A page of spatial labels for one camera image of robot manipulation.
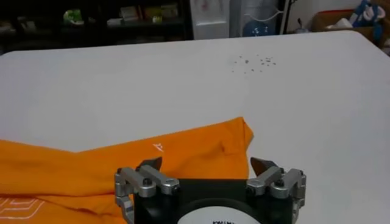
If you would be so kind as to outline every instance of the bolt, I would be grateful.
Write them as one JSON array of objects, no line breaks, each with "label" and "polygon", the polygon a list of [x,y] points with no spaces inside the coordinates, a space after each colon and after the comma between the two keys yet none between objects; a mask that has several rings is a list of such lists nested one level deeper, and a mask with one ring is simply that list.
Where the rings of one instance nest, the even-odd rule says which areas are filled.
[{"label": "bolt", "polygon": [[275,186],[277,186],[277,187],[284,187],[285,186],[285,182],[282,179],[279,179],[279,180],[275,181]]},{"label": "bolt", "polygon": [[150,186],[152,185],[153,181],[150,179],[150,178],[145,178],[143,181],[142,181],[142,184],[144,186]]},{"label": "bolt", "polygon": [[167,184],[173,184],[173,183],[175,183],[175,179],[166,179],[166,180],[165,180],[165,183],[167,183]]}]

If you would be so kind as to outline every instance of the wall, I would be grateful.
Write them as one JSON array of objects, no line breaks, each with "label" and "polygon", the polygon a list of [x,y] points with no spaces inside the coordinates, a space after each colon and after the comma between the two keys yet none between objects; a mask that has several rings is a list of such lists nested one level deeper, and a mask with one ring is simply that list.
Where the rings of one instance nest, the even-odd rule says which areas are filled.
[{"label": "wall", "polygon": [[334,9],[354,9],[361,0],[298,0],[291,6],[288,31],[299,27],[298,18],[310,28],[311,19],[320,11]]}]

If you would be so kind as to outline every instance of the silver bracket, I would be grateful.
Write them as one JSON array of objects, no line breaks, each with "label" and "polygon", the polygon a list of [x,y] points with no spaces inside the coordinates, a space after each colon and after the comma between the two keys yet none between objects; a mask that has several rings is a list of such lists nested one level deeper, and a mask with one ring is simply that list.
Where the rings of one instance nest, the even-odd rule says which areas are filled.
[{"label": "silver bracket", "polygon": [[177,191],[180,187],[178,179],[166,177],[164,174],[160,173],[151,166],[141,166],[139,173],[144,177],[150,178],[153,182],[156,182],[157,186],[161,189],[161,193],[163,194],[175,194],[175,191]]},{"label": "silver bracket", "polygon": [[160,187],[163,194],[172,195],[179,189],[179,180],[169,178],[149,165],[139,167],[139,171],[129,167],[118,169],[115,173],[115,203],[121,207],[124,220],[134,224],[134,208],[129,195],[138,194],[149,198]]},{"label": "silver bracket", "polygon": [[271,184],[271,195],[280,199],[292,196],[292,223],[295,223],[299,209],[305,205],[306,175],[301,170],[291,169],[281,179]]},{"label": "silver bracket", "polygon": [[272,166],[258,177],[248,179],[246,185],[254,193],[254,196],[263,195],[266,192],[266,188],[281,177],[282,169],[277,166]]}]

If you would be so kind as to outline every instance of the dark shelving unit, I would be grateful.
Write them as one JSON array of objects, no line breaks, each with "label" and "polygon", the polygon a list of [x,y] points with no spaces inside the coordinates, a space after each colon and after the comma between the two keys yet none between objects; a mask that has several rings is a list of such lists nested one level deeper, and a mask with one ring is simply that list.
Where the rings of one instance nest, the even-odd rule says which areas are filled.
[{"label": "dark shelving unit", "polygon": [[[160,23],[149,20],[123,22],[109,26],[107,21],[118,18],[121,7],[158,6],[177,4],[179,17],[163,19]],[[69,9],[80,9],[84,25],[64,24],[63,14]],[[12,1],[0,3],[0,19],[12,24],[13,32],[0,33],[0,46],[4,52],[30,49],[53,49],[69,47],[108,46],[118,43],[131,43],[137,37],[163,37],[169,41],[179,37],[181,40],[192,40],[189,0],[70,0],[66,2],[47,3],[46,1]],[[18,17],[40,17],[48,23],[37,30],[25,30]]]}]

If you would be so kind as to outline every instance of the black screw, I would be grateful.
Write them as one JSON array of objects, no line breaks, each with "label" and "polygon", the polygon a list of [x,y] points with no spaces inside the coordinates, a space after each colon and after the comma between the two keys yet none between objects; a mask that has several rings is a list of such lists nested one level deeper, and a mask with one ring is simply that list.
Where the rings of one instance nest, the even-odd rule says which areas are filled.
[{"label": "black screw", "polygon": [[277,187],[284,187],[285,186],[285,182],[282,179],[279,179],[279,180],[275,181],[275,186],[277,186]]},{"label": "black screw", "polygon": [[251,188],[251,187],[246,187],[245,188],[245,192],[246,192],[246,195],[248,195],[248,196],[255,195],[255,190],[253,188]]},{"label": "black screw", "polygon": [[153,181],[150,178],[145,178],[142,181],[142,184],[145,185],[145,186],[150,186],[150,185],[152,185],[152,183],[153,183]]}]

